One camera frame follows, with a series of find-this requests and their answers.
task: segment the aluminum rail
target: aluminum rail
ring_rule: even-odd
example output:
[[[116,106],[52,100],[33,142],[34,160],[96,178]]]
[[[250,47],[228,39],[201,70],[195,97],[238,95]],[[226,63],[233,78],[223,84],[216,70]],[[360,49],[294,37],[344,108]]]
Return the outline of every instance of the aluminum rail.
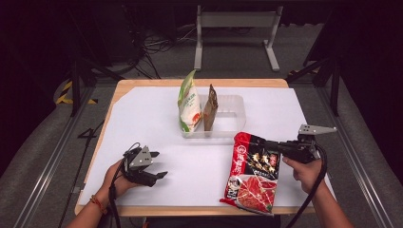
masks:
[[[36,182],[35,187],[33,188],[20,216],[16,220],[13,226],[14,228],[28,227],[30,221],[33,218],[33,215],[36,212],[36,209],[38,208],[39,203],[42,200],[42,197],[45,195],[45,192],[48,189],[50,181],[53,178],[54,173],[56,172],[57,166],[59,165],[59,162],[65,153],[68,139],[75,125],[78,123],[78,120],[80,120],[80,116],[85,108],[85,103],[90,99],[93,90],[93,87],[85,88],[83,97],[81,99],[82,105],[77,110],[77,113],[74,115],[74,117],[69,118],[69,120],[67,121],[62,136],[60,137],[59,142],[56,144],[56,147],[54,148],[53,153],[51,154],[48,163],[44,168],[44,171]]]
[[[352,143],[350,142],[346,130],[343,126],[341,120],[333,114],[332,108],[330,108],[328,101],[330,101],[330,96],[326,92],[325,88],[317,88],[317,93],[320,97],[320,100],[323,103],[326,111],[328,112],[329,116],[332,118],[335,126],[337,127],[337,134],[341,139],[344,147],[345,147],[345,155],[350,166],[353,169],[355,174],[356,180],[358,181],[359,186],[364,194],[365,199],[367,200],[368,204],[370,205],[371,211],[374,214],[376,222],[379,227],[394,227],[392,224],[391,219],[388,216],[382,202],[374,189],[374,185],[371,182],[367,172],[364,169]]]

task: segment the green and white snack bag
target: green and white snack bag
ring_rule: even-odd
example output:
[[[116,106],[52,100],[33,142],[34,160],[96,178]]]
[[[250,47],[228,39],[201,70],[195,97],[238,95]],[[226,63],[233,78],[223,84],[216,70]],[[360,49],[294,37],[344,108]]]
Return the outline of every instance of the green and white snack bag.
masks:
[[[184,132],[195,131],[202,119],[202,104],[193,77],[196,70],[183,80],[178,97],[180,125]]]

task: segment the black cable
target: black cable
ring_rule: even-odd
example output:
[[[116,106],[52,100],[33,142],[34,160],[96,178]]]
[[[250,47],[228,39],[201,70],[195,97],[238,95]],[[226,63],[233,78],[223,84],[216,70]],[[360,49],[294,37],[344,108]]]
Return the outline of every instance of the black cable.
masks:
[[[74,177],[73,183],[71,184],[71,190],[70,190],[70,192],[68,194],[68,197],[67,197],[67,202],[66,202],[66,205],[65,205],[65,209],[64,209],[63,215],[62,215],[62,217],[60,218],[60,221],[59,221],[59,226],[58,226],[59,228],[62,227],[63,220],[65,219],[66,212],[67,212],[67,209],[68,209],[68,205],[70,203],[70,199],[71,199],[71,195],[72,195],[72,190],[75,187],[75,184],[77,183],[78,176],[80,175],[81,167],[83,166],[84,158],[86,157],[86,151],[89,148],[89,143],[91,142],[95,132],[97,132],[98,128],[100,128],[101,125],[104,124],[104,122],[105,122],[105,120],[101,121],[100,124],[98,124],[98,126],[94,130],[92,128],[89,129],[89,134],[88,134],[88,137],[86,138],[86,148],[84,149],[84,153],[81,156],[80,165],[79,165],[79,167],[77,169],[77,173],[76,173],[76,175]]]
[[[299,207],[299,209],[298,209],[297,213],[294,215],[293,219],[288,223],[288,225],[286,226],[287,228],[292,227],[296,223],[296,221],[299,219],[302,212],[305,210],[305,208],[308,206],[309,202],[314,197],[315,193],[317,192],[317,188],[319,187],[320,183],[322,182],[323,178],[326,175],[326,171],[327,171],[326,152],[319,144],[315,144],[315,146],[317,148],[317,152],[319,153],[319,156],[322,159],[322,165],[320,166],[320,172],[317,175],[317,180],[315,181],[314,186],[311,189],[311,192],[308,194],[308,197],[302,203],[301,207]]]
[[[121,171],[123,164],[125,163],[125,161],[127,160],[127,157],[130,155],[130,150],[133,148],[134,145],[138,145],[140,146],[140,144],[138,142],[134,143],[132,146],[130,146],[130,148],[124,153],[124,158],[122,159],[121,163],[119,164],[118,169],[116,169],[115,174],[113,175],[113,179],[112,182],[109,186],[109,192],[108,192],[108,196],[109,196],[109,204],[110,204],[110,208],[112,211],[112,215],[115,218],[116,221],[116,226],[117,228],[121,228],[121,221],[119,219],[119,214],[118,214],[118,209],[116,207],[116,203],[115,203],[115,199],[116,199],[116,187],[115,187],[115,181],[116,179],[118,179],[118,174],[119,171]]]

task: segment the clear plastic container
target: clear plastic container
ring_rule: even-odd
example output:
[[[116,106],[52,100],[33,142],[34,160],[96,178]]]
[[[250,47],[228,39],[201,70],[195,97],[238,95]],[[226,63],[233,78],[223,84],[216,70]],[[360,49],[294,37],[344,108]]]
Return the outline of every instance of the clear plastic container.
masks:
[[[201,110],[208,100],[208,95],[199,95]],[[182,132],[187,139],[203,138],[234,138],[242,131],[246,123],[245,107],[240,95],[217,95],[219,108],[211,131],[204,131],[204,122],[201,121],[194,132]]]

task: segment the brown paper bag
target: brown paper bag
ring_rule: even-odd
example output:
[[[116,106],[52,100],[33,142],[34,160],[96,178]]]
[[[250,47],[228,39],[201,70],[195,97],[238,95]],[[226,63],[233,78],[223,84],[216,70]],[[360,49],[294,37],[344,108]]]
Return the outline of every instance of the brown paper bag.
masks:
[[[208,100],[203,111],[204,131],[211,131],[218,108],[217,93],[216,90],[214,90],[214,87],[210,84]]]

